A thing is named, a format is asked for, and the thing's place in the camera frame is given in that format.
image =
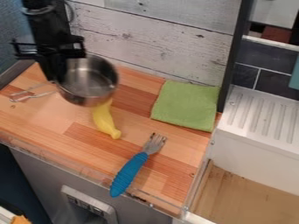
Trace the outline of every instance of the gray tile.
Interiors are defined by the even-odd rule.
[[[261,70],[257,81],[257,90],[299,100],[299,91],[289,87],[290,76]]]
[[[258,72],[258,68],[236,64],[233,69],[233,84],[253,88]]]
[[[298,52],[242,40],[237,62],[292,74]]]

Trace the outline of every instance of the yellow object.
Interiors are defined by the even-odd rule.
[[[111,103],[112,98],[93,109],[94,123],[101,132],[109,134],[113,139],[118,139],[122,133],[115,128],[115,123],[110,114]]]
[[[31,224],[23,215],[22,216],[15,216],[12,219],[11,224]]]

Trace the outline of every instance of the wooden surface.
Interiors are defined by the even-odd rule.
[[[149,158],[133,187],[180,207],[205,154],[210,134],[150,120],[150,110],[164,79],[125,67],[119,67],[119,72],[121,85],[114,97],[112,116],[115,126],[122,131],[122,139],[112,140],[100,133],[93,124],[90,108],[72,105],[58,93],[10,102],[9,94],[45,80],[37,64],[0,92],[0,139],[30,151],[39,147],[44,150],[43,156],[49,152],[45,156],[48,159],[58,160],[55,155],[68,158],[113,177],[141,150],[150,134],[157,132],[168,137],[168,141],[158,154]],[[33,92],[53,89],[55,86],[48,85]],[[72,162],[62,163],[76,169]]]
[[[110,10],[233,35],[240,0],[76,0]]]
[[[297,224],[299,196],[213,166],[195,214],[218,224]]]
[[[89,52],[127,63],[141,71],[149,69],[163,77],[166,75],[206,85],[221,85],[233,39],[231,34],[85,3],[72,4],[76,11],[73,31],[85,38]],[[171,11],[167,5],[153,4],[156,4],[153,11],[157,7],[161,11]],[[200,7],[188,4],[188,9]]]

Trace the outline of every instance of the green cloth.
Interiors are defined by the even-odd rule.
[[[160,91],[150,118],[212,132],[218,95],[219,87],[168,80]]]

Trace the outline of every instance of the metal utensil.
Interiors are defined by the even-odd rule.
[[[162,149],[167,138],[153,133],[149,141],[143,146],[143,151],[134,155],[117,173],[110,186],[110,196],[115,198],[126,191],[134,180],[136,174],[148,160],[149,155]]]
[[[43,97],[43,96],[46,96],[46,95],[51,95],[51,94],[56,93],[56,91],[48,91],[48,92],[44,92],[44,93],[41,93],[41,94],[29,94],[30,91],[32,91],[33,89],[41,88],[41,87],[43,87],[45,85],[48,85],[48,84],[49,84],[49,81],[46,81],[46,82],[40,83],[36,86],[29,87],[24,91],[17,92],[17,93],[14,93],[14,94],[10,94],[10,101],[11,102],[22,102],[22,101],[27,100],[29,98],[39,98],[39,97]]]
[[[66,73],[58,77],[56,84],[67,101],[95,106],[111,97],[118,74],[107,60],[88,54],[86,58],[68,59]]]

